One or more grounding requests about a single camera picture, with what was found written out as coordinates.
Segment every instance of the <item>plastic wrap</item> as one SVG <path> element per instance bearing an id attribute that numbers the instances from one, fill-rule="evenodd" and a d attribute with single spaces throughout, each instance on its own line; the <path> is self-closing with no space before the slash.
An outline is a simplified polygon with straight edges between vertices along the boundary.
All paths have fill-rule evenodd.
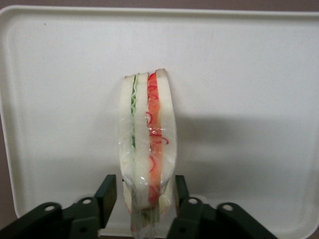
<path id="1" fill-rule="evenodd" d="M 119 157 L 135 238 L 154 238 L 171 205 L 176 125 L 165 69 L 124 78 L 119 105 Z"/>

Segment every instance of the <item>white tray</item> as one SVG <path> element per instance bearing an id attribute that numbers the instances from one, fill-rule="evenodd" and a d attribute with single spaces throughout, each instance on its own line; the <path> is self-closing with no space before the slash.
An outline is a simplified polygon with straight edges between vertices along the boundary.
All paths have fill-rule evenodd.
<path id="1" fill-rule="evenodd" d="M 319 15 L 13 6 L 0 12 L 1 120 L 15 210 L 68 207 L 117 175 L 102 234 L 130 235 L 117 155 L 123 77 L 166 68 L 177 174 L 281 239 L 319 224 Z M 174 217 L 162 221 L 164 237 Z"/>

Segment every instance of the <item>wrapped sandwich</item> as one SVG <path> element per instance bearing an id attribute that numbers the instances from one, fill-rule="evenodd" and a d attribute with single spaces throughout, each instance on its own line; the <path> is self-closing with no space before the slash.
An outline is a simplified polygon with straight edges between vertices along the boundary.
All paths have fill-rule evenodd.
<path id="1" fill-rule="evenodd" d="M 165 69 L 124 78 L 119 105 L 119 157 L 135 238 L 154 238 L 171 205 L 176 125 Z"/>

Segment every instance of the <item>tomato slice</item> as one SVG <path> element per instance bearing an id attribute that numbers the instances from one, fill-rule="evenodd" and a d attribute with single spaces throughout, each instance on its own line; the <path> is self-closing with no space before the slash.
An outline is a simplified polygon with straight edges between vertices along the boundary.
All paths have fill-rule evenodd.
<path id="1" fill-rule="evenodd" d="M 150 190 L 149 202 L 151 206 L 155 206 L 160 197 L 160 175 L 161 175 L 161 158 L 162 158 L 162 144 L 159 141 L 161 138 L 160 125 L 160 99 L 156 73 L 150 75 L 148 79 L 148 112 L 151 116 L 148 123 L 150 131 Z"/>

